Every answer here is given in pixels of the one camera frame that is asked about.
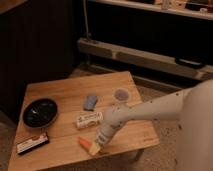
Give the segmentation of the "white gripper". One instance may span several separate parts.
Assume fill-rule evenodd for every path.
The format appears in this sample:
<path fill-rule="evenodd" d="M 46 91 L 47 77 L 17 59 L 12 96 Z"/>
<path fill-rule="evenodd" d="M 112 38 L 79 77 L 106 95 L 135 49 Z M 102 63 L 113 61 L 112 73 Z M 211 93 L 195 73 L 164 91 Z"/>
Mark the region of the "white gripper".
<path fill-rule="evenodd" d="M 97 130 L 95 137 L 96 143 L 93 143 L 89 148 L 89 154 L 95 156 L 101 150 L 101 146 L 105 146 L 112 140 L 118 130 L 118 125 L 103 122 Z"/>

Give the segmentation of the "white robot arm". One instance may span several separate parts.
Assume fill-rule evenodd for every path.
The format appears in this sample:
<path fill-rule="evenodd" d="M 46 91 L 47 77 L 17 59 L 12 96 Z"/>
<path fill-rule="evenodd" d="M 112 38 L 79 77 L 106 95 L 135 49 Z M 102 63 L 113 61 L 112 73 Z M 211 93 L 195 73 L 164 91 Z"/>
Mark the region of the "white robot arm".
<path fill-rule="evenodd" d="M 213 171 L 213 79 L 134 106 L 106 110 L 94 142 L 106 146 L 129 121 L 178 120 L 175 171 Z"/>

